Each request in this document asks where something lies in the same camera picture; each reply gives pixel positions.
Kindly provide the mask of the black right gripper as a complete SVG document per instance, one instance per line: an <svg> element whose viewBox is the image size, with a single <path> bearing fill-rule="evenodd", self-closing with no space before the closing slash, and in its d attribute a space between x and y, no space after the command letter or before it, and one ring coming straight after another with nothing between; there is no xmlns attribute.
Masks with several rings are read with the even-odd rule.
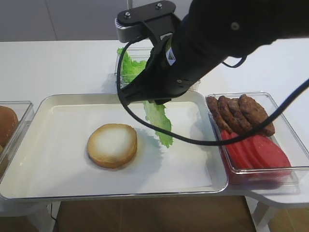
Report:
<svg viewBox="0 0 309 232"><path fill-rule="evenodd" d="M120 89L125 105L140 101L164 104L183 95L195 84L193 40L164 38L152 45L146 67Z"/></svg>

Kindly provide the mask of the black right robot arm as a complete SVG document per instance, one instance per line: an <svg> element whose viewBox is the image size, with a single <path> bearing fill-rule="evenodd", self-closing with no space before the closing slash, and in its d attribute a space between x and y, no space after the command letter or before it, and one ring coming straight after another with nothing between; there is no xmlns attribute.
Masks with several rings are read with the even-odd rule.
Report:
<svg viewBox="0 0 309 232"><path fill-rule="evenodd" d="M194 0L183 19L175 9L161 0L118 14L131 41L153 44L146 68L122 89L126 103L166 103L227 57L246 58L278 39L309 35L306 0Z"/></svg>

